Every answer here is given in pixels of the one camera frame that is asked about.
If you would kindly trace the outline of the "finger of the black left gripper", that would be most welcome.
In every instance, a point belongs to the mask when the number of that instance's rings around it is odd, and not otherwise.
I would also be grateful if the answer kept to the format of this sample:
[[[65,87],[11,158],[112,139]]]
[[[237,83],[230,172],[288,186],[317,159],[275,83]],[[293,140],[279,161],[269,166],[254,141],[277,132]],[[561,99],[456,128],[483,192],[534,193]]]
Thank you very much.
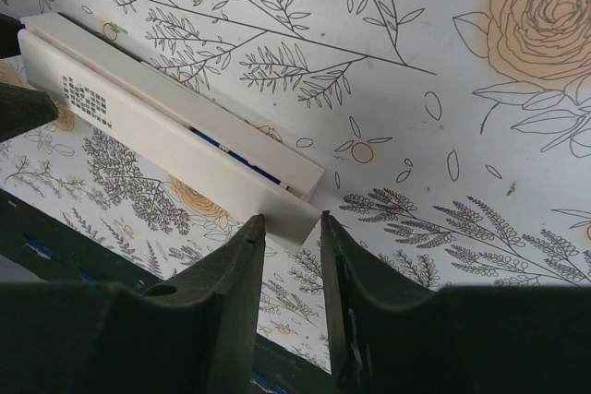
[[[18,43],[18,32],[22,23],[5,14],[0,14],[0,57],[8,58],[21,54]]]
[[[0,137],[8,141],[58,117],[58,109],[45,92],[1,84]]]

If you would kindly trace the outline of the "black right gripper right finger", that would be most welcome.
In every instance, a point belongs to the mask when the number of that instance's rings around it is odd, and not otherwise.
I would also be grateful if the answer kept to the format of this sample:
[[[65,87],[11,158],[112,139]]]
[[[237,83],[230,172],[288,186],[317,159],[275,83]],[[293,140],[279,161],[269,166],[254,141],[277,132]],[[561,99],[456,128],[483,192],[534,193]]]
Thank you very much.
[[[342,393],[586,393],[590,291],[432,291],[362,248],[329,213],[320,256],[332,380]]]

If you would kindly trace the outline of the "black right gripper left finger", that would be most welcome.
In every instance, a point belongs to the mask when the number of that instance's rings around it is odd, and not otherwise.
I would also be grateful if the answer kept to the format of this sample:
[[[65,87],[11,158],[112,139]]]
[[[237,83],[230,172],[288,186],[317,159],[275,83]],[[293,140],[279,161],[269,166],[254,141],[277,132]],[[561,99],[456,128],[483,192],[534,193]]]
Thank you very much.
[[[113,282],[4,284],[2,391],[247,392],[264,249],[255,215],[144,293]]]

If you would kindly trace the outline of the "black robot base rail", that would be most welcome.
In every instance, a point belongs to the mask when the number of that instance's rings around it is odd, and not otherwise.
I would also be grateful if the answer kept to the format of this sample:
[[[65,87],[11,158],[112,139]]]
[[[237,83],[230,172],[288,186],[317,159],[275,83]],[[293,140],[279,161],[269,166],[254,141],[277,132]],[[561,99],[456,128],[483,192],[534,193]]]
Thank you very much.
[[[23,200],[1,193],[1,282],[116,281],[141,292],[161,281]],[[333,393],[328,373],[258,335],[250,393]]]

